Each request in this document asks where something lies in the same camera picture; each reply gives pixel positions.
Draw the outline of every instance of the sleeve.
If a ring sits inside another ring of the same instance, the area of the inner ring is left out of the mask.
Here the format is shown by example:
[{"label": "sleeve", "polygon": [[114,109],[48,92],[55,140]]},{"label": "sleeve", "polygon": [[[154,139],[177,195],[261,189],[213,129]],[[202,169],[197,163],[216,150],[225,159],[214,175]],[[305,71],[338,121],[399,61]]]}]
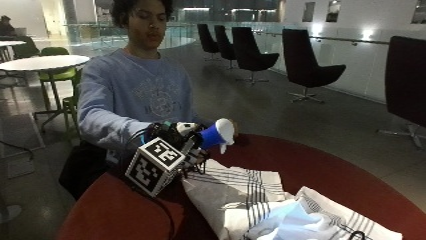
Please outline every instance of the sleeve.
[{"label": "sleeve", "polygon": [[129,138],[150,123],[114,114],[110,69],[114,68],[101,59],[92,60],[84,67],[79,85],[79,128],[83,139],[92,144],[124,150]]}]

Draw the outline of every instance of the white cloth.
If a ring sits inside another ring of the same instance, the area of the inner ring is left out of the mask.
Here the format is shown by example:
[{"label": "white cloth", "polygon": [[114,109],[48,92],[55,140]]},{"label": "white cloth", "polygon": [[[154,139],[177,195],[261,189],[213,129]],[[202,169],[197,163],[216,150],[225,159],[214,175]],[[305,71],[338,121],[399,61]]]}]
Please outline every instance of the white cloth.
[{"label": "white cloth", "polygon": [[220,240],[347,240],[354,231],[369,240],[402,239],[307,187],[296,197],[284,192],[276,172],[208,160],[205,174],[190,173],[182,184]]}]

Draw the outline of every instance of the young man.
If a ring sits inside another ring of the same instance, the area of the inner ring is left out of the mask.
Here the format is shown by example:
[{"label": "young man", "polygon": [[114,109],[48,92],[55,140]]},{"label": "young man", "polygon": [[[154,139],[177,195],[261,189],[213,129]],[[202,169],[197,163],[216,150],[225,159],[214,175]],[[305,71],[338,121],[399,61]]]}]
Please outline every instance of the young man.
[{"label": "young man", "polygon": [[11,25],[11,18],[1,16],[0,18],[0,37],[1,36],[16,36],[15,28]]},{"label": "young man", "polygon": [[[114,0],[114,24],[128,30],[124,49],[94,58],[80,84],[79,127],[81,137],[108,149],[117,164],[133,134],[152,123],[194,122],[189,76],[182,66],[161,56],[172,0]],[[128,154],[134,154],[134,146]]]}]

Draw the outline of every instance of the white table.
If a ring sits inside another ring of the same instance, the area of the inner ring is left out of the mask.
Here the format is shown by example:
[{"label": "white table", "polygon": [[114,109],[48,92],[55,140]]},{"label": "white table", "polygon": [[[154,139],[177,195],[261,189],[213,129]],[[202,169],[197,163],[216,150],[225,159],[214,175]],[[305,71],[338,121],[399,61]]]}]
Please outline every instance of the white table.
[{"label": "white table", "polygon": [[11,61],[11,55],[8,47],[27,44],[23,41],[0,41],[0,59],[1,62]]},{"label": "white table", "polygon": [[47,110],[35,112],[33,116],[37,119],[37,114],[51,114],[53,115],[44,121],[41,124],[41,132],[44,132],[44,125],[53,120],[63,113],[63,105],[59,99],[56,84],[53,80],[53,71],[60,69],[67,69],[71,67],[76,67],[83,65],[90,60],[87,56],[79,55],[59,55],[59,56],[43,56],[33,58],[24,58],[19,60],[13,60],[0,64],[0,70],[9,72],[48,72],[49,81],[52,84],[52,90],[56,101],[56,110]]}]

